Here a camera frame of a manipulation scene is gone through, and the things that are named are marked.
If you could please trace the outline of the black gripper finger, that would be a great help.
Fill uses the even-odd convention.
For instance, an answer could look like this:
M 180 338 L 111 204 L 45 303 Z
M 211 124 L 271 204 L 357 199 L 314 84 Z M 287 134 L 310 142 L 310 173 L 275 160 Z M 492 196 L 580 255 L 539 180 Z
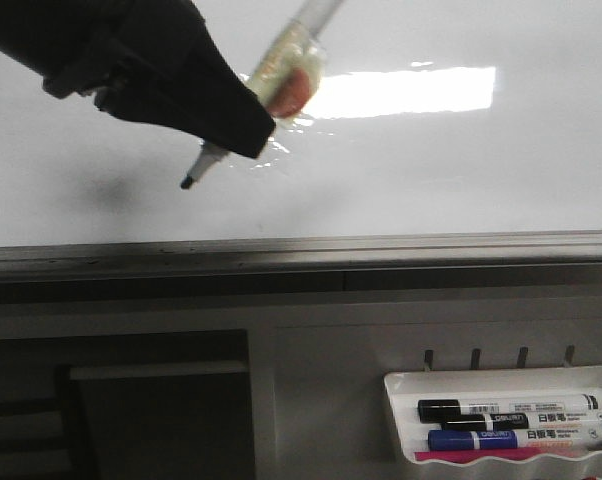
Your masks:
M 191 1 L 0 1 L 0 51 L 48 94 L 257 157 L 275 124 Z

